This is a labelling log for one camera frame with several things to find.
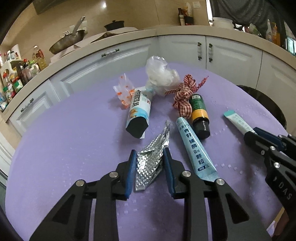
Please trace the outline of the dark window curtain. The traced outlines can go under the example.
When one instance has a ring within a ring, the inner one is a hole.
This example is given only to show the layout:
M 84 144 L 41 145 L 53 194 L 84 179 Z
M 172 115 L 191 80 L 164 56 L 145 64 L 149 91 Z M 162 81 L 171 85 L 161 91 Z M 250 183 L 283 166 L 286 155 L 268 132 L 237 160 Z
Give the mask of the dark window curtain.
M 233 20 L 240 25 L 254 24 L 259 32 L 267 30 L 267 21 L 276 23 L 279 32 L 285 31 L 282 15 L 264 0 L 213 0 L 210 1 L 213 17 Z

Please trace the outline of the teal white tube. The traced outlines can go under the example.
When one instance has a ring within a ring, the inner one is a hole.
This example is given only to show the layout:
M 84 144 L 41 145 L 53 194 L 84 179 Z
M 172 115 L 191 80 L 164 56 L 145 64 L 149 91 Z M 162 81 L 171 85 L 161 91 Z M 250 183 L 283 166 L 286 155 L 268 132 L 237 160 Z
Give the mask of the teal white tube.
M 224 116 L 243 134 L 251 132 L 256 134 L 253 128 L 234 110 L 224 112 Z

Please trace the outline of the white spray bottle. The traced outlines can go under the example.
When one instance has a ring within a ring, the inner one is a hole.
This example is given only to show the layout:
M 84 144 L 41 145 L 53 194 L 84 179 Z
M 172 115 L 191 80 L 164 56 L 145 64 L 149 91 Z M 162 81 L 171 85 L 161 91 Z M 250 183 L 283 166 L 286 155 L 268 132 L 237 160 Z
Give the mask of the white spray bottle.
M 267 20 L 267 30 L 265 34 L 265 39 L 268 40 L 269 42 L 273 41 L 273 34 L 272 34 L 272 29 L 271 29 L 271 24 L 270 20 Z

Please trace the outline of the clear plastic bag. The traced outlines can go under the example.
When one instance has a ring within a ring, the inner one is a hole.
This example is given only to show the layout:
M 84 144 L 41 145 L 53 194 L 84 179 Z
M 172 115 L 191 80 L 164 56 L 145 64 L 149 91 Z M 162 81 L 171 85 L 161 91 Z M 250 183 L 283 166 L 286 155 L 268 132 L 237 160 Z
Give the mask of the clear plastic bag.
M 178 72 L 171 69 L 163 57 L 151 56 L 145 71 L 148 77 L 145 88 L 154 95 L 164 96 L 166 91 L 177 88 L 181 83 Z

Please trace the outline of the clear orange printed wrapper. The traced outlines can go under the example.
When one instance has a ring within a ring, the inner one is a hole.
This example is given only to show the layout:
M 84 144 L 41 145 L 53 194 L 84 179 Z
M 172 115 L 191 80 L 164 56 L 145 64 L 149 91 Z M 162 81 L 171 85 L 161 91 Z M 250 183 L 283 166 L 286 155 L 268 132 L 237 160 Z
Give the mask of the clear orange printed wrapper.
M 133 83 L 129 80 L 126 74 L 123 74 L 119 77 L 119 83 L 116 86 L 113 86 L 114 91 L 118 99 L 121 101 L 121 104 L 124 108 L 129 108 L 132 102 L 132 96 L 134 93 L 135 87 Z

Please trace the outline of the blue white snack pouch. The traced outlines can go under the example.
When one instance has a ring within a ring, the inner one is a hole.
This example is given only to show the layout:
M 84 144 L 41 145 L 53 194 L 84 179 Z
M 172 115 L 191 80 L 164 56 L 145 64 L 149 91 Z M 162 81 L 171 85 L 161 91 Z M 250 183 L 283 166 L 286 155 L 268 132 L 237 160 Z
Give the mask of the blue white snack pouch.
M 151 104 L 151 92 L 147 91 L 144 86 L 135 89 L 125 127 L 134 138 L 143 139 L 145 137 L 145 130 L 149 127 Z

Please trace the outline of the purple tablecloth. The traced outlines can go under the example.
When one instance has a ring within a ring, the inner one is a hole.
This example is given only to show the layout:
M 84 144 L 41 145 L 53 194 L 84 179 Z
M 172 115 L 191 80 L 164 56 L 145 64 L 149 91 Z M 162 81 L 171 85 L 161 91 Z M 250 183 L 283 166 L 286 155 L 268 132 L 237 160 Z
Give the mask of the purple tablecloth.
M 251 127 L 275 135 L 287 131 L 259 102 L 230 81 L 207 70 L 171 64 L 181 77 L 206 79 L 199 90 L 210 119 L 210 137 L 203 141 L 219 176 L 253 213 L 269 226 L 281 203 L 265 182 L 262 157 L 244 143 L 242 133 L 224 117 L 236 111 Z M 131 150 L 142 150 L 171 121 L 171 156 L 191 169 L 175 126 L 178 111 L 173 97 L 155 96 L 145 138 L 133 138 L 125 129 L 128 115 L 114 85 L 118 77 L 96 80 L 89 89 L 75 93 L 40 115 L 16 149 L 6 188 L 6 216 L 24 240 L 76 180 L 99 180 L 126 161 Z M 161 173 L 143 192 L 116 204 L 120 240 L 181 240 L 184 202 L 174 200 Z

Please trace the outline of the white spice rack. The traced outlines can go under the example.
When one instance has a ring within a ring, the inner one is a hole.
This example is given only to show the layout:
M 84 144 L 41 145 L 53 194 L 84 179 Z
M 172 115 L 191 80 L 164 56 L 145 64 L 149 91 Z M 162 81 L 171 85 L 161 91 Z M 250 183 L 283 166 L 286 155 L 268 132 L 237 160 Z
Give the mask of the white spice rack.
M 9 60 L 6 61 L 3 66 L 1 66 L 1 81 L 3 87 L 5 86 L 3 75 L 4 73 L 7 74 L 8 78 L 13 81 L 17 76 L 16 66 L 20 64 L 23 65 L 23 60 Z

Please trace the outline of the green amber bottle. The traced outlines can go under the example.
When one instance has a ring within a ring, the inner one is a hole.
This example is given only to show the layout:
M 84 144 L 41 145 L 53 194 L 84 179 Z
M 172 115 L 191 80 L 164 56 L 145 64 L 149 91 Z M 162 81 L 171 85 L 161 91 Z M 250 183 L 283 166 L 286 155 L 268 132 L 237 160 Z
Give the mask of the green amber bottle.
M 193 130 L 200 140 L 204 140 L 210 136 L 210 121 L 203 97 L 195 93 L 189 99 L 189 103 L 192 107 L 191 120 Z

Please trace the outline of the steel wok pan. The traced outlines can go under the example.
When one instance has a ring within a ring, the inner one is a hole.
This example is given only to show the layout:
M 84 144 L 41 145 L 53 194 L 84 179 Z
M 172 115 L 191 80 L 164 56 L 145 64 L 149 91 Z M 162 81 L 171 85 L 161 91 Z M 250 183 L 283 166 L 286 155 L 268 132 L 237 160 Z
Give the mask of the steel wok pan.
M 53 44 L 50 47 L 49 51 L 52 54 L 56 55 L 61 51 L 67 49 L 68 47 L 76 44 L 77 42 L 82 41 L 85 36 L 85 30 L 83 29 L 78 30 L 78 28 L 80 27 L 80 25 L 83 23 L 84 20 L 85 20 L 85 16 L 82 16 L 74 26 L 73 31 L 66 32 L 65 35 L 60 40 L 58 40 L 55 44 Z

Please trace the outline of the white lidded bowl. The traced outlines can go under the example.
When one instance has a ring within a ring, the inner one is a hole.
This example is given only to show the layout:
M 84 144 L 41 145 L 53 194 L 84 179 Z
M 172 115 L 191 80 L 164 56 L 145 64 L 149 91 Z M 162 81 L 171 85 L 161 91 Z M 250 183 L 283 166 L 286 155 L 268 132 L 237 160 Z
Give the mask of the white lidded bowl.
M 212 26 L 217 28 L 234 29 L 233 21 L 227 18 L 213 17 Z

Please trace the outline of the silver foil wrapper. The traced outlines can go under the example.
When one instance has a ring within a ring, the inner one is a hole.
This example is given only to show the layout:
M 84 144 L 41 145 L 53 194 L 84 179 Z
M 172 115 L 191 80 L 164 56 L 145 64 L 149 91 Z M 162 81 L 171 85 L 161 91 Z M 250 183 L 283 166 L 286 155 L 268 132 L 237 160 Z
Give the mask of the silver foil wrapper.
M 171 121 L 165 122 L 163 131 L 137 154 L 135 190 L 144 191 L 162 171 L 163 150 L 170 143 Z

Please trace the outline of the red checkered ribbon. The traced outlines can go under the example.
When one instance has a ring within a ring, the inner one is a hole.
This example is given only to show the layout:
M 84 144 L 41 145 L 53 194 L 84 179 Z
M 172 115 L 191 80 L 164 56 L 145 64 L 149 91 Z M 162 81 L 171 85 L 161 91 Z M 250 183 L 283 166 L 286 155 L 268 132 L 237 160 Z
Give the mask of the red checkered ribbon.
M 192 116 L 193 111 L 189 100 L 206 83 L 207 79 L 208 76 L 197 83 L 191 74 L 187 74 L 177 88 L 165 92 L 165 96 L 174 94 L 173 107 L 179 111 L 180 117 L 190 118 Z

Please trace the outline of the dark sauce bottle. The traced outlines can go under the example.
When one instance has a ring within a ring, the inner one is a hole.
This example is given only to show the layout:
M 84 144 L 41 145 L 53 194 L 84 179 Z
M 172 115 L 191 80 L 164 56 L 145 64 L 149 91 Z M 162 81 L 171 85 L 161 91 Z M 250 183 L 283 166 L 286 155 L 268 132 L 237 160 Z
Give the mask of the dark sauce bottle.
M 182 11 L 181 8 L 178 8 L 178 15 L 179 15 L 180 25 L 184 26 L 185 25 L 185 19 L 184 19 L 183 11 Z

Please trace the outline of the light blue long sachet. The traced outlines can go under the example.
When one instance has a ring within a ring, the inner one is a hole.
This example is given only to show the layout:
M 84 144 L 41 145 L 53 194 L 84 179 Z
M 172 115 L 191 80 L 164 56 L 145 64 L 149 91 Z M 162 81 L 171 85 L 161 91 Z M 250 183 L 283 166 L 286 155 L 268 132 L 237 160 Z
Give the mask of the light blue long sachet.
M 176 120 L 176 126 L 190 158 L 194 173 L 200 179 L 209 182 L 219 179 L 220 177 L 213 162 L 188 121 L 183 117 L 179 117 Z

